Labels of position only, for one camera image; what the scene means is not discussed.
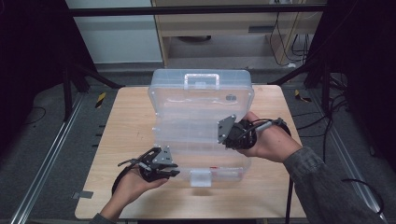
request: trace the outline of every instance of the cabinet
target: cabinet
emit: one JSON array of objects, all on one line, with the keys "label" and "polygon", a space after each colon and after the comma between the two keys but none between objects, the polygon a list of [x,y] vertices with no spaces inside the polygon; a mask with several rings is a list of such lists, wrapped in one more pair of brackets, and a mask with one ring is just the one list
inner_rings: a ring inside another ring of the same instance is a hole
[{"label": "cabinet", "polygon": [[[151,0],[154,7],[266,5],[270,0]],[[325,3],[325,0],[298,0],[293,4]],[[314,34],[321,12],[218,13],[157,15],[155,21],[164,65],[173,36],[267,35],[278,62],[286,60],[285,51],[297,34]]]}]

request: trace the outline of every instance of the white wall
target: white wall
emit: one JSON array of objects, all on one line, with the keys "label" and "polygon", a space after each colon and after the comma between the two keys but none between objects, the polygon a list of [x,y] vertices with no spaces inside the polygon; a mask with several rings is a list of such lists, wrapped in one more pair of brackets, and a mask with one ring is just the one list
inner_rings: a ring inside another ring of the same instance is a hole
[{"label": "white wall", "polygon": [[[66,0],[69,8],[151,7],[149,0]],[[95,63],[161,63],[153,16],[75,17]]]}]

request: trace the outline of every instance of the sleeve cuff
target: sleeve cuff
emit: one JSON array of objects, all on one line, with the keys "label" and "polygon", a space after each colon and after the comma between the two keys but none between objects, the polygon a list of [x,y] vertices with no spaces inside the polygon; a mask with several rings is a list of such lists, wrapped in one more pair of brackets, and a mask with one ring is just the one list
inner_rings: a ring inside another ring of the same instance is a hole
[{"label": "sleeve cuff", "polygon": [[305,175],[315,172],[324,165],[324,162],[311,148],[303,147],[291,154],[283,164],[291,179],[299,182]]}]

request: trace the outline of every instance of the wooden table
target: wooden table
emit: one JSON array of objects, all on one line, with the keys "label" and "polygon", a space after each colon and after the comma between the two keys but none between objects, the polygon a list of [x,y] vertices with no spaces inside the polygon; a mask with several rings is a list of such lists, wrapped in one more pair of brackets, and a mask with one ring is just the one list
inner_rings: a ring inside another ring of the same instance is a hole
[{"label": "wooden table", "polygon": [[[253,88],[251,111],[260,118],[281,117],[288,123],[293,138],[300,142],[282,90],[266,85]],[[90,199],[79,199],[77,218],[92,218],[101,211],[110,199],[114,179],[123,169],[117,164],[137,158],[152,147],[154,122],[148,87],[119,90],[84,186],[84,190],[92,191],[93,195]],[[284,217],[288,186],[289,175],[283,164],[253,158],[242,181],[214,182],[211,188],[191,188],[188,181],[171,178],[128,205],[120,218]],[[305,217],[295,194],[290,216]]]}]

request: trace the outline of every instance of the human hand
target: human hand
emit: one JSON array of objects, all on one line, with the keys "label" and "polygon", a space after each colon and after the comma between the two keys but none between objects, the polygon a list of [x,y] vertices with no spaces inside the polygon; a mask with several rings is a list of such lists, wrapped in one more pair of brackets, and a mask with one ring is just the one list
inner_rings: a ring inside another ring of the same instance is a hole
[{"label": "human hand", "polygon": [[[249,111],[244,119],[253,122],[259,118]],[[300,148],[302,146],[282,128],[272,125],[264,131],[257,132],[257,142],[252,148],[248,150],[240,149],[238,152],[247,157],[259,157],[269,161],[283,162]]]},{"label": "human hand", "polygon": [[110,201],[102,209],[100,215],[116,222],[120,217],[122,209],[126,205],[134,202],[140,195],[149,189],[156,189],[167,181],[168,179],[164,178],[147,182],[140,176],[138,169],[131,169],[121,179],[120,183],[117,185],[116,191]]}]

